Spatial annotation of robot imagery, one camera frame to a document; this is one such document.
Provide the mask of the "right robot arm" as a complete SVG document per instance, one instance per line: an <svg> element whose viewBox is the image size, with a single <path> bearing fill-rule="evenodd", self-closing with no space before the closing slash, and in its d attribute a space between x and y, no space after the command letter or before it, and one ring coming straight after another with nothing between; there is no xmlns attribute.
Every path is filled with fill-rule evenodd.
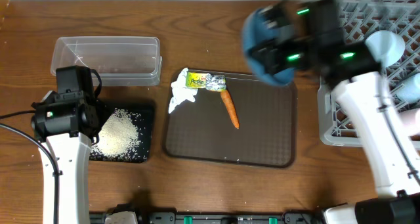
<svg viewBox="0 0 420 224"><path fill-rule="evenodd" d="M262 81L292 82L297 70L320 76L357 130L377 197L322 212L324 223L418 223L419 155L394 107L388 79L363 42L347 43L336 0L307 2L295 28L281 3L251 13L243 25L245 59Z"/></svg>

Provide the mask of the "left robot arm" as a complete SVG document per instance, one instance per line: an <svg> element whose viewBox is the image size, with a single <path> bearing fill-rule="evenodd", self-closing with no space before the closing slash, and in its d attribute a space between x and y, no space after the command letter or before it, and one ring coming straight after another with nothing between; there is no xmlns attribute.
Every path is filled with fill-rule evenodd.
<svg viewBox="0 0 420 224"><path fill-rule="evenodd" d="M95 100L84 91L49 91L32 107L35 139L49 152L43 166L43 222L90 223L88 162L97 136Z"/></svg>

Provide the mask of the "dark blue plate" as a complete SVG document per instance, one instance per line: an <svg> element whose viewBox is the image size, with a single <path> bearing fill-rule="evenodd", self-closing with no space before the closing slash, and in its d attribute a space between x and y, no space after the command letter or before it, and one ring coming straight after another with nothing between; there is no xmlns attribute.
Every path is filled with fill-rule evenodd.
<svg viewBox="0 0 420 224"><path fill-rule="evenodd" d="M295 76L294 69L288 68L272 76L267 74L264 66L249 54L249 50L252 47L263 41L274 39L280 34L278 30L269 29L266 26L264 23L265 19L260 14L261 11L262 9L257 9L252 12L243 24L241 31L242 52L248 67L260 81L276 87L285 87L293 81Z"/></svg>

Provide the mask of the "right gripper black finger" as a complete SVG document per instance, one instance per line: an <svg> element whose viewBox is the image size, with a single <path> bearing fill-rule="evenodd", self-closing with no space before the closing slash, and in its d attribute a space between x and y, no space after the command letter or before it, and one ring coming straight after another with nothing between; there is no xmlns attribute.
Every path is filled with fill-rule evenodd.
<svg viewBox="0 0 420 224"><path fill-rule="evenodd" d="M261 43L251 48L251 58L261 65L263 73L269 75L294 69L295 63L288 60L294 54L294 43Z"/></svg>
<svg viewBox="0 0 420 224"><path fill-rule="evenodd" d="M279 29L284 32L294 32L294 25L281 4L270 5L261 11L264 23L269 29Z"/></svg>

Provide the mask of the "orange carrot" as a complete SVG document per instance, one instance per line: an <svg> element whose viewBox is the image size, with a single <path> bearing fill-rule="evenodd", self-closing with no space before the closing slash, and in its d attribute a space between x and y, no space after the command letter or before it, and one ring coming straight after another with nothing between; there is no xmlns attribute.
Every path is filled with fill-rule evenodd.
<svg viewBox="0 0 420 224"><path fill-rule="evenodd" d="M230 93L228 90L224 90L220 92L220 97L226 107L226 110L228 112L228 115L231 119L232 124L236 129L240 128L240 123L238 116L236 114L236 109L232 100L232 97L230 96Z"/></svg>

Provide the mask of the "light blue bowl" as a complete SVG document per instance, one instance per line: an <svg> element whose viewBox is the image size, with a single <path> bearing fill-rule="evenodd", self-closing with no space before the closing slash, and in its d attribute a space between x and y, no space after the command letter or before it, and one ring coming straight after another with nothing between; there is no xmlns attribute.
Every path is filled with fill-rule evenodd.
<svg viewBox="0 0 420 224"><path fill-rule="evenodd" d="M365 44L371 51L374 59L381 63L383 68L398 62L405 51L404 39L390 31L380 30L371 34Z"/></svg>

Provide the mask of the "pile of rice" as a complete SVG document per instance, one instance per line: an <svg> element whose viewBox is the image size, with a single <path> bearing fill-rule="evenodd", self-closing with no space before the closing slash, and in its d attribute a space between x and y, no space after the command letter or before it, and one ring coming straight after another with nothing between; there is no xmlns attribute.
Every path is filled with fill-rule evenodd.
<svg viewBox="0 0 420 224"><path fill-rule="evenodd" d="M99 142L91 154L106 158L122 158L141 144L139 128L135 125L141 114L116 108L99 133Z"/></svg>

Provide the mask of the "white cup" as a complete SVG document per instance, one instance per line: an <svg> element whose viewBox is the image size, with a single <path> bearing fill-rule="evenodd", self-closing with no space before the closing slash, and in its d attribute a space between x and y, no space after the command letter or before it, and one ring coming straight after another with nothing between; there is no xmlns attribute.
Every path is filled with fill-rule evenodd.
<svg viewBox="0 0 420 224"><path fill-rule="evenodd" d="M419 109L406 110L399 113L399 117L403 123L404 129L409 136L419 134Z"/></svg>

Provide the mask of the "light blue cup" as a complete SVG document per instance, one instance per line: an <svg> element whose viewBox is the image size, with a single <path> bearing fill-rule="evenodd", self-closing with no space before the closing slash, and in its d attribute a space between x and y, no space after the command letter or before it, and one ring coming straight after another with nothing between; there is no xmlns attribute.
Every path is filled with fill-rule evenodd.
<svg viewBox="0 0 420 224"><path fill-rule="evenodd" d="M419 73L414 74L398 85L395 92L400 101L413 104L419 101Z"/></svg>

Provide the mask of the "foil snack wrapper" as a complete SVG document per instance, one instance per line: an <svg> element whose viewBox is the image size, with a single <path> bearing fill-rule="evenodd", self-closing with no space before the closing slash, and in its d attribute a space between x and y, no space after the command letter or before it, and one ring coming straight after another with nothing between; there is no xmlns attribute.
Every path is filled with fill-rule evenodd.
<svg viewBox="0 0 420 224"><path fill-rule="evenodd" d="M226 79L223 75L214 76L208 73L187 72L186 87L222 92L226 90Z"/></svg>

